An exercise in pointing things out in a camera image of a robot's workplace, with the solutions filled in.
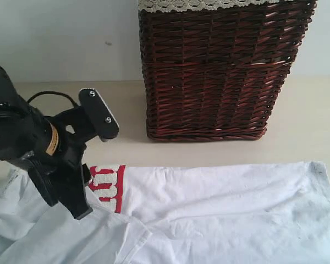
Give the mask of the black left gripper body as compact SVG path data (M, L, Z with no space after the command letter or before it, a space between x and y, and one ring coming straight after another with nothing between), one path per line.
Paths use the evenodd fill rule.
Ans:
M86 142L96 133L82 107L76 107L53 117L35 113L32 134L37 140L28 173L43 199L53 206L60 202L64 170L82 164Z

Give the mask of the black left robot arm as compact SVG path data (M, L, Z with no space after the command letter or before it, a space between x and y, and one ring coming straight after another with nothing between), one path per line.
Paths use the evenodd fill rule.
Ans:
M82 157L95 136L82 106L45 116L0 66L0 160L26 171L49 206L61 203L77 220L92 212L85 190L91 173Z

